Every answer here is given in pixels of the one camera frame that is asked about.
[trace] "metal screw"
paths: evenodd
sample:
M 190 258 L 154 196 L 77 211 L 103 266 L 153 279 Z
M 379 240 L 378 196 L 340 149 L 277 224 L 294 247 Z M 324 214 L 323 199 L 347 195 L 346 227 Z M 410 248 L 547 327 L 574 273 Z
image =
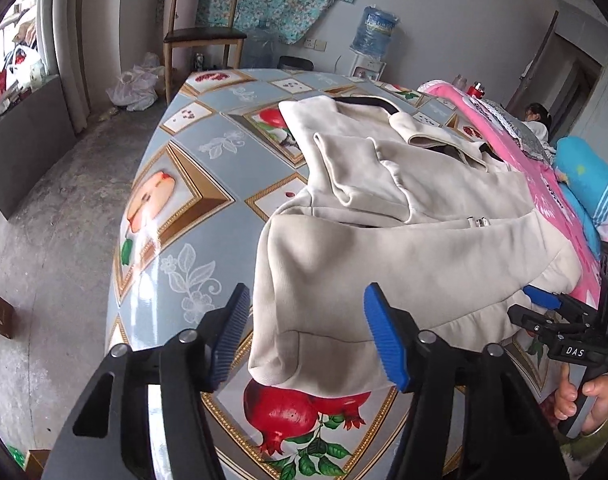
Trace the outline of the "metal screw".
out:
M 493 343 L 492 345 L 488 345 L 488 353 L 493 357 L 500 357 L 503 355 L 503 348 L 498 344 Z
M 180 343 L 192 343 L 197 339 L 197 331 L 189 328 L 188 330 L 183 330 L 179 335 Z
M 111 355 L 113 357 L 122 357 L 126 352 L 129 351 L 129 346 L 124 343 L 117 343 L 113 348 L 111 348 Z
M 422 343 L 427 345 L 430 345 L 437 340 L 437 335 L 430 330 L 422 330 L 417 337 Z

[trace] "halved apple illustration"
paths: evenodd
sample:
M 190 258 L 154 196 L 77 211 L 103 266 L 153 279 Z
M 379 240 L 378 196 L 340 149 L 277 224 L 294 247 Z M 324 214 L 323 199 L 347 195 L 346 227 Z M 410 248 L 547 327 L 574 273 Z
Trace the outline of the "halved apple illustration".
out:
M 153 218 L 155 218 L 168 202 L 175 189 L 175 179 L 164 171 L 152 174 L 133 193 L 126 209 L 126 218 L 129 221 L 130 231 L 133 234 L 140 232 Z M 126 238 L 122 245 L 122 265 L 129 265 L 133 240 Z

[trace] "water bottle label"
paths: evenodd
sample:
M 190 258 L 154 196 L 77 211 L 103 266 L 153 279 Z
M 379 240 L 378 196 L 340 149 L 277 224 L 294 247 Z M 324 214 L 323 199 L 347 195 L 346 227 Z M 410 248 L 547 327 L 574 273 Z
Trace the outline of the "water bottle label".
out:
M 378 32 L 385 36 L 390 36 L 393 33 L 394 26 L 393 22 L 382 19 L 375 14 L 369 14 L 366 19 L 366 28 L 369 32 Z

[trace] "white plastic bag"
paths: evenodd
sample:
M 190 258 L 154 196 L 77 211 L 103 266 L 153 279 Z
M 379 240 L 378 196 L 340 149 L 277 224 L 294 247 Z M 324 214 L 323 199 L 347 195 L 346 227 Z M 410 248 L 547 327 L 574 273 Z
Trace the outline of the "white plastic bag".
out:
M 159 66 L 159 57 L 147 52 L 142 66 L 123 72 L 117 85 L 106 93 L 115 106 L 126 106 L 129 112 L 146 110 L 157 100 L 155 85 L 157 78 L 164 75 L 164 67 Z

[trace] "black hair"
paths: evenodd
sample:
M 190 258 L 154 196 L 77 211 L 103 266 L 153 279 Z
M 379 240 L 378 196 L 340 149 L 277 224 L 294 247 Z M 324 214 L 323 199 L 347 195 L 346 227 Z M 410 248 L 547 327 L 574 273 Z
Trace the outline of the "black hair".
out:
M 548 132 L 550 132 L 550 127 L 552 126 L 552 117 L 546 110 L 546 107 L 541 103 L 531 103 L 526 107 L 526 113 L 539 114 L 538 123 L 542 123 Z

